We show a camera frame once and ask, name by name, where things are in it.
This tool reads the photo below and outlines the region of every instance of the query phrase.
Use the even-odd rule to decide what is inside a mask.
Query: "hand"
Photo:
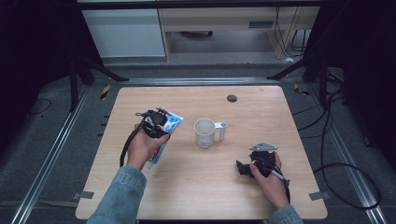
[[[279,156],[275,153],[275,160],[277,167],[281,168],[282,163],[280,162]],[[278,177],[275,175],[269,175],[265,178],[260,173],[259,168],[256,165],[250,164],[250,171],[256,177],[262,192],[265,197],[274,205],[276,209],[283,208],[289,205],[288,197],[286,196],[285,186]]]
[[[131,144],[128,147],[127,165],[142,170],[146,161],[148,161],[155,151],[166,141],[170,135],[165,134],[161,138],[150,138],[145,131],[139,130]]]

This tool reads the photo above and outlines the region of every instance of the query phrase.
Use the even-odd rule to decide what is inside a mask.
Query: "wooden table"
[[[227,96],[237,96],[235,103]],[[322,200],[311,201],[318,185],[306,157],[286,98],[277,86],[205,86],[123,88],[114,104],[76,215],[87,219],[119,169],[122,147],[141,120],[136,112],[163,106],[184,118],[148,179],[138,219],[267,219],[274,208],[254,178],[240,175],[235,161],[250,162],[249,147],[265,142],[278,147],[282,172],[290,179],[291,204],[302,218],[325,218]],[[224,141],[209,149],[194,141],[200,118],[227,122]]]

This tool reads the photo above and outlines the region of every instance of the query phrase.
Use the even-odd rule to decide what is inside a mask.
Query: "white mug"
[[[215,141],[215,130],[220,129],[219,140],[224,139],[227,123],[213,122],[211,119],[198,119],[194,124],[195,140],[199,147],[211,147]]]

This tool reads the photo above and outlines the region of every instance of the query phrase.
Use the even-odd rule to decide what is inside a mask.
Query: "denim sleeve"
[[[301,224],[303,221],[294,210],[293,206],[288,205],[277,210],[268,220],[269,224]]]
[[[122,166],[87,223],[135,223],[146,182],[138,169]]]

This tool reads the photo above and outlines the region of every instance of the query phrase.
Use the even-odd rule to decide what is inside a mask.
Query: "mug handle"
[[[220,129],[219,140],[222,141],[224,139],[225,130],[227,128],[227,123],[225,122],[216,122],[215,128]]]

